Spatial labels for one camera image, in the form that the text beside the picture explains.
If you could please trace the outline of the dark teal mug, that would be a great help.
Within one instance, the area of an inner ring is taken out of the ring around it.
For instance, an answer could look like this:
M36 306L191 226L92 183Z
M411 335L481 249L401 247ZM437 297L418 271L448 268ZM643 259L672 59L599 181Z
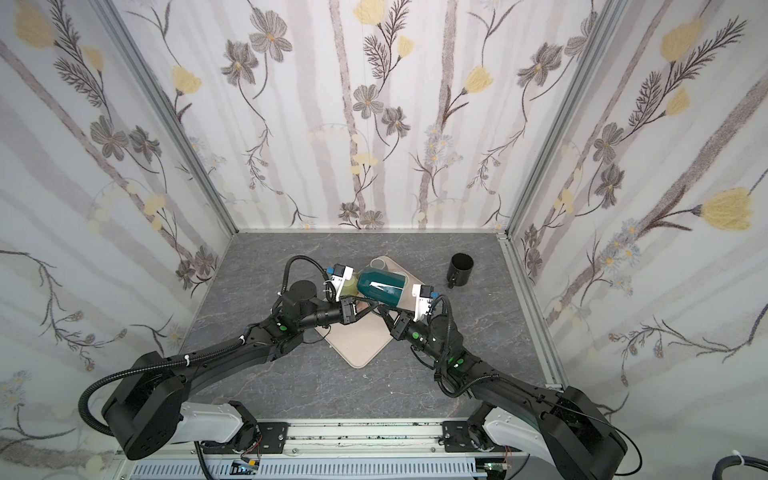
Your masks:
M358 276L357 290L363 297L397 307L405 285L406 277L401 274L367 267Z

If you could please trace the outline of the black mug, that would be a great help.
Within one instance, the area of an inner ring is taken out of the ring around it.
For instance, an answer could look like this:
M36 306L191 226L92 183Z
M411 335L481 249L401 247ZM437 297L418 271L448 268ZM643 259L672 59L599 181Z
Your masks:
M473 268L474 260L470 255L466 253L454 254L450 259L446 274L447 287L453 289L465 286L469 281Z

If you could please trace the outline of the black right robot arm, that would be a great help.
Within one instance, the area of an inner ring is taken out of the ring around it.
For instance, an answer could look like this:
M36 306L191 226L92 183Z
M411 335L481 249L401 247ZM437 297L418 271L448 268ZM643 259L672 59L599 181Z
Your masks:
M636 443L612 425L581 390L537 387L494 368L467 350L448 298L439 295L426 315L369 300L394 339L433 360L433 378L450 398L470 395L490 409L501 409L533 428L564 479L614 479L628 472L620 464Z

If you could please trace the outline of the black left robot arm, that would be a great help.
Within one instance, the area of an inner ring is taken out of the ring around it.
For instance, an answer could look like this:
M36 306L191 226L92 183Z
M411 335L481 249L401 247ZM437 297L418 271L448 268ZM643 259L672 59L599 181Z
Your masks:
M164 357L150 352L131 368L103 377L81 394L77 409L91 429L115 438L131 460L170 443L186 421L182 406L198 391L246 368L275 361L304 341L304 333L350 325L398 304L394 290L373 272L342 264L321 268L323 282L289 281L286 267L269 315L237 337L212 347Z

